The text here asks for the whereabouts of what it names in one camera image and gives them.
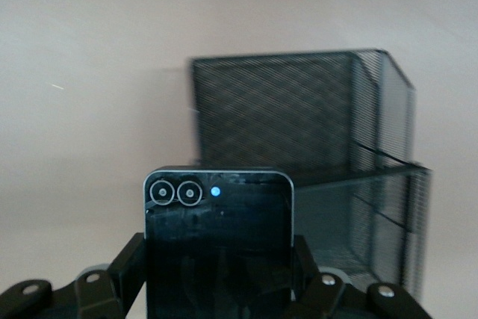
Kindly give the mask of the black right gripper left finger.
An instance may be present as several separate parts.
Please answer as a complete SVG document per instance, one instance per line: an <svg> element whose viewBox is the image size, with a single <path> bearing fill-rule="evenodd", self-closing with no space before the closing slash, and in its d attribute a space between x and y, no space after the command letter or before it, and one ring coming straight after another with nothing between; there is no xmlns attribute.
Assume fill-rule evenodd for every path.
<svg viewBox="0 0 478 319"><path fill-rule="evenodd" d="M105 269L89 269L53 289L29 279L1 293L2 318L125 318L146 281L146 247L138 232Z"/></svg>

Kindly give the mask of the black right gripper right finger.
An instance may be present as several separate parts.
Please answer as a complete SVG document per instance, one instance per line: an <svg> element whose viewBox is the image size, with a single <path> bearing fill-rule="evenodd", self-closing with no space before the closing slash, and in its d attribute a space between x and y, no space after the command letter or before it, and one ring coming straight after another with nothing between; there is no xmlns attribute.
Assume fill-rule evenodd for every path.
<svg viewBox="0 0 478 319"><path fill-rule="evenodd" d="M376 282L360 291L337 271L320 270L306 239L294 237L292 318L429 318L403 287Z"/></svg>

